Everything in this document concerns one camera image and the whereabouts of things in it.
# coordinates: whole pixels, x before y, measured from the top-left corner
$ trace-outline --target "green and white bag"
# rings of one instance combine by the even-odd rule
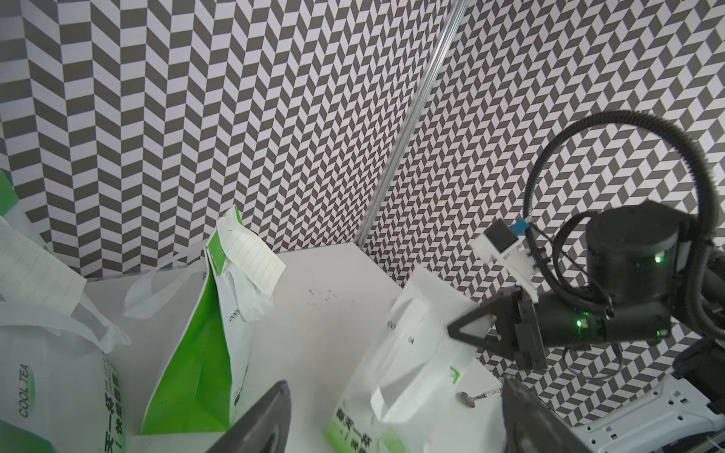
[[[237,238],[236,242],[230,242],[230,236]],[[240,247],[240,237],[246,239],[247,247]],[[264,254],[275,262],[275,268],[284,269],[266,244],[241,224],[238,210],[230,209],[205,244],[203,259],[189,265],[166,287],[154,291],[153,278],[161,267],[184,255],[190,259],[199,256],[202,247],[190,247],[142,275],[126,294],[125,315],[147,319],[172,301],[188,280],[199,292],[183,335],[157,379],[140,434],[226,431],[233,424],[252,353],[254,321],[271,308],[271,294],[257,289],[256,275],[249,277],[265,265],[247,259],[252,244],[259,248],[255,256]]]
[[[129,338],[48,252],[0,172],[0,452],[125,451],[107,353]]]
[[[428,451],[474,346],[446,326],[475,304],[418,266],[352,374],[325,436],[336,453]]]

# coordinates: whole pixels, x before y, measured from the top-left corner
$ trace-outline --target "chevron pattern wall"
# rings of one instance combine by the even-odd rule
[[[83,275],[237,204],[274,250],[350,242],[448,0],[11,0],[0,168]]]
[[[513,221],[521,214],[529,170],[556,133],[604,109],[676,121],[707,151],[725,194],[724,40],[725,4],[711,0],[476,2],[366,252],[399,283],[422,262],[474,300],[512,284],[467,244],[494,218]],[[599,128],[571,139],[552,159],[535,194],[534,219],[552,234],[573,213],[646,198],[696,212],[692,181],[675,153],[642,130]],[[566,248],[585,264],[582,232]],[[718,236],[721,246],[725,230]],[[571,266],[565,275],[584,283]],[[677,325],[658,346],[624,345],[621,373],[611,348],[567,357],[553,350],[543,375],[519,372],[488,354],[484,361],[495,374],[517,375],[577,424],[649,390],[695,338]],[[573,372],[564,360],[574,361]],[[614,377],[585,378],[598,373]]]

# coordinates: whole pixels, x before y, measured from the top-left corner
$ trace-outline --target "bag handle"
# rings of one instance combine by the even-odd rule
[[[181,288],[181,286],[193,274],[205,271],[207,266],[205,265],[203,259],[190,264],[171,283],[154,293],[152,283],[154,276],[156,276],[159,272],[159,269],[183,257],[195,259],[201,254],[203,249],[204,242],[199,241],[194,245],[181,250],[176,255],[171,254],[169,257],[161,260],[159,265],[150,272],[143,274],[138,280],[133,282],[133,285],[131,285],[128,289],[128,292],[123,299],[124,316],[145,320],[156,314],[156,312],[158,312],[171,300],[172,297],[174,297],[174,294],[176,294],[179,288]]]
[[[88,296],[86,296],[85,293],[81,295],[78,306],[86,309],[88,313],[91,314],[91,316],[93,316],[99,323],[101,323],[104,328],[106,328],[105,332],[103,333],[103,337],[101,338],[102,344],[109,345],[110,349],[113,349],[113,346],[116,344],[131,344],[131,339],[128,338],[128,335],[126,335],[117,325],[112,323],[107,317],[103,316],[103,314],[96,308],[96,305],[89,299]],[[76,318],[76,315],[79,314],[80,313],[78,307],[76,307],[75,310],[73,310],[73,313],[71,313],[71,317],[73,317],[77,321],[80,321],[81,324],[85,324],[83,323],[83,319]]]
[[[112,325],[103,339],[99,341],[87,325],[63,315],[61,312],[39,305],[3,302],[0,304],[0,326],[11,325],[35,326],[75,333],[98,346],[106,354],[113,350],[117,339],[121,339],[121,342],[125,342],[124,344],[131,343],[126,334],[116,325]]]
[[[370,406],[380,421],[389,421],[388,414],[396,417],[405,413],[408,415],[404,417],[408,417],[418,410],[418,407],[425,402],[424,398],[423,400],[420,398],[423,395],[419,395],[421,380],[426,380],[421,373],[430,373],[431,369],[427,366],[431,359],[428,357],[428,360],[417,364],[395,381],[383,384],[393,368],[399,364],[399,358],[407,356],[410,346],[407,344],[408,339],[420,323],[424,322],[428,315],[428,306],[417,299],[399,300],[393,311],[394,315],[390,321],[393,325],[389,323],[388,326],[394,331],[376,346],[378,353],[372,357],[370,364],[375,379],[371,389]]]

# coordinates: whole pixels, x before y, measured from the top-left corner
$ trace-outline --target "green logo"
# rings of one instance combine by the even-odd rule
[[[36,379],[33,368],[22,363],[18,375],[17,411],[22,417],[28,418],[36,408]]]
[[[388,428],[383,433],[382,441],[390,453],[410,453],[410,450],[403,444],[403,441],[400,440],[400,437],[392,428]]]
[[[451,367],[451,378],[453,378],[453,383],[457,383],[459,377],[460,377],[460,372],[458,370],[456,370],[454,367]]]

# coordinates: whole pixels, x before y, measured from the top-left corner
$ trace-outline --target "black cable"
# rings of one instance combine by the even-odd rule
[[[551,260],[554,262],[554,272],[556,273],[556,276],[559,280],[559,283],[561,283],[561,286],[563,286],[564,289],[566,289],[568,292],[576,294],[577,296],[583,297],[585,299],[592,300],[592,302],[597,302],[593,300],[593,295],[588,291],[582,290],[582,288],[574,288],[572,285],[570,285],[569,282],[564,278],[564,274],[562,274],[561,268],[558,264],[559,257],[564,250],[564,243],[567,239],[569,239],[569,235],[572,231],[574,231],[574,228],[576,228],[576,226],[583,219],[587,217],[594,217],[596,214],[598,214],[598,212],[596,211],[585,211],[570,217],[569,220],[564,222],[561,228],[559,228],[556,236],[554,236],[554,243],[551,246]]]
[[[533,228],[534,230],[536,230],[536,232],[537,232],[538,234],[540,234],[540,235],[544,236],[544,237],[546,238],[546,240],[547,240],[547,241],[549,241],[549,242],[550,242],[550,244],[552,244],[552,248],[553,248],[553,246],[554,246],[554,241],[553,241],[553,240],[551,239],[551,237],[550,237],[549,235],[547,235],[546,233],[544,233],[544,231],[542,231],[542,230],[541,230],[541,228],[537,227],[537,225],[536,225],[535,223],[529,223],[529,225],[530,225],[530,226],[531,226],[531,227],[532,227],[532,228]],[[593,286],[596,286],[596,287],[597,287],[597,289],[599,290],[599,292],[600,292],[600,293],[602,294],[602,297],[604,297],[604,299],[605,299],[605,302],[606,302],[606,306],[602,306],[602,305],[600,305],[600,304],[597,304],[597,305],[598,305],[598,306],[600,307],[600,309],[601,309],[601,308],[603,308],[603,307],[606,307],[606,309],[607,309],[607,310],[609,311],[609,315],[612,315],[612,314],[613,314],[613,313],[612,313],[612,298],[611,298],[611,296],[609,295],[609,293],[608,293],[608,292],[607,292],[607,291],[606,291],[606,290],[605,290],[605,289],[604,289],[604,288],[603,288],[603,287],[602,287],[602,286],[601,286],[601,285],[600,285],[600,284],[599,284],[599,283],[598,283],[598,282],[597,282],[597,281],[596,281],[596,280],[594,279],[594,277],[592,277],[592,275],[591,275],[591,274],[589,274],[589,273],[587,272],[587,270],[586,270],[586,269],[584,269],[584,266],[582,266],[582,265],[580,265],[580,264],[579,264],[578,262],[576,262],[576,260],[575,260],[574,258],[572,258],[572,257],[571,257],[571,256],[570,256],[570,255],[569,255],[568,253],[566,253],[565,251],[563,251],[563,250],[560,250],[560,252],[561,252],[561,254],[562,254],[562,255],[564,255],[564,256],[565,256],[565,257],[566,257],[566,258],[567,258],[567,259],[568,259],[568,260],[569,260],[569,261],[571,262],[571,264],[573,264],[573,265],[574,265],[574,267],[576,267],[576,268],[577,268],[578,270],[582,271],[582,272],[583,272],[583,274],[585,274],[585,275],[586,275],[586,276],[587,276],[587,277],[589,278],[589,281],[590,281],[590,282],[592,282],[592,285],[593,285]],[[558,259],[557,259],[557,260],[552,260],[552,262],[554,263],[554,267],[557,267],[557,266],[559,265],[559,263],[558,263]]]
[[[708,301],[725,309],[725,281],[710,269],[705,270],[703,296]]]
[[[531,215],[531,203],[539,176],[548,162],[564,142],[583,130],[594,126],[607,124],[627,124],[643,128],[661,137],[665,142],[677,150],[684,160],[697,192],[697,226],[692,234],[692,247],[687,259],[687,274],[685,278],[684,306],[694,327],[699,332],[725,340],[725,329],[718,327],[703,308],[700,301],[700,291],[703,286],[705,266],[707,265],[710,250],[713,247],[713,238],[719,223],[718,214],[720,206],[717,191],[710,175],[710,168],[703,150],[679,127],[662,118],[644,112],[629,112],[616,110],[612,112],[599,112],[585,117],[557,134],[544,148],[531,169],[529,179],[526,181],[526,190],[523,193],[523,217]],[[604,312],[604,307],[594,304],[575,294],[567,292],[556,280],[546,266],[545,260],[539,252],[532,232],[526,230],[526,241],[531,250],[531,256],[541,270],[544,279],[552,291],[566,304],[594,313]]]

